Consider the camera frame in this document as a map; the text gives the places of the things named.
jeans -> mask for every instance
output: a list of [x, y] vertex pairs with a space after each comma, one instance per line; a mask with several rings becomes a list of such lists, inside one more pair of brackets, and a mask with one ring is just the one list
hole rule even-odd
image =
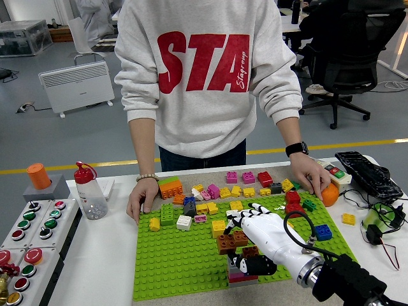
[[227, 166], [241, 166], [247, 162], [246, 140], [221, 155], [209, 158], [195, 158], [178, 155], [159, 147], [161, 171], [180, 171]]

sweatshirt sleeve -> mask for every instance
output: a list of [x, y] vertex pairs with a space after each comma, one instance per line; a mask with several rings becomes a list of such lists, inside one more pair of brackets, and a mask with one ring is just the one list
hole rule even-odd
[[128, 122], [139, 118], [155, 120], [159, 99], [156, 62], [136, 15], [126, 7], [122, 12], [126, 13], [119, 17], [115, 46], [122, 71], [115, 77], [115, 83], [122, 86], [122, 104]]
[[273, 1], [263, 3], [258, 8], [249, 90], [276, 124], [288, 117], [299, 118], [302, 95], [298, 78], [291, 70], [296, 56], [282, 39], [279, 10]]

left hand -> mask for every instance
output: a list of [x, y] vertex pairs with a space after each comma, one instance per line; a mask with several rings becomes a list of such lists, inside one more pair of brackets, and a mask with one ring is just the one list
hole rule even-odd
[[323, 200], [321, 192], [330, 184], [328, 171], [301, 152], [292, 153], [290, 160], [292, 172], [300, 181], [301, 185], [306, 188], [310, 194], [315, 193], [320, 200]]

orange ball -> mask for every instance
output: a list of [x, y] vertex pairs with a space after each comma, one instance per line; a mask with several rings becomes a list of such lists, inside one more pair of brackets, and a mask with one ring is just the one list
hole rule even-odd
[[339, 189], [333, 183], [330, 183], [330, 185], [321, 192], [321, 196], [323, 197], [325, 207], [330, 207], [336, 203], [339, 198]]

yellow floor line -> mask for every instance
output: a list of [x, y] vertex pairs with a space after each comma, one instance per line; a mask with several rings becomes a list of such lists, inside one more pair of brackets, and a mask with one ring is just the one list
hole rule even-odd
[[[331, 145], [311, 145], [309, 150], [326, 150], [326, 149], [340, 149], [350, 147], [367, 147], [371, 145], [390, 145], [394, 143], [407, 143], [408, 138], [390, 139], [390, 140], [375, 140], [371, 142], [352, 142], [352, 143], [336, 143]], [[247, 151], [247, 155], [259, 155], [259, 154], [271, 154], [285, 152], [284, 148], [279, 149], [263, 149], [263, 150], [250, 150]], [[155, 163], [160, 162], [160, 158], [154, 159]], [[124, 166], [127, 164], [137, 164], [136, 159], [130, 161], [110, 161], [106, 163], [92, 163], [92, 167], [107, 167], [107, 166]], [[60, 171], [60, 170], [74, 170], [77, 169], [75, 164], [69, 164], [65, 166], [46, 166], [46, 171]], [[0, 175], [25, 173], [26, 169], [12, 169], [12, 170], [0, 170]]]

